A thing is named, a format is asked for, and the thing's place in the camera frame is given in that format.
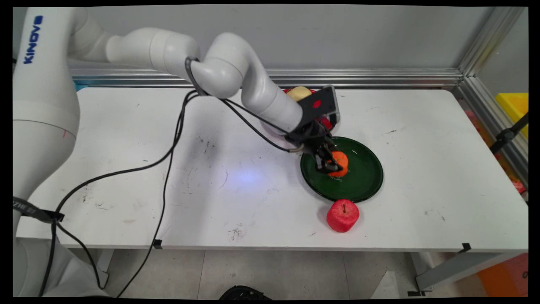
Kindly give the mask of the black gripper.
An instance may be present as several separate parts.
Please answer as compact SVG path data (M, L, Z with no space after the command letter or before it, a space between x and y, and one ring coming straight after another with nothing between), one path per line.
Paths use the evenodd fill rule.
M323 123L309 122L297 127L286 134L286 141L294 146L286 149L287 152L305 152L314 155L316 171L319 173L329 174L339 171L339 164L334 156L334 152L338 150L330 130Z

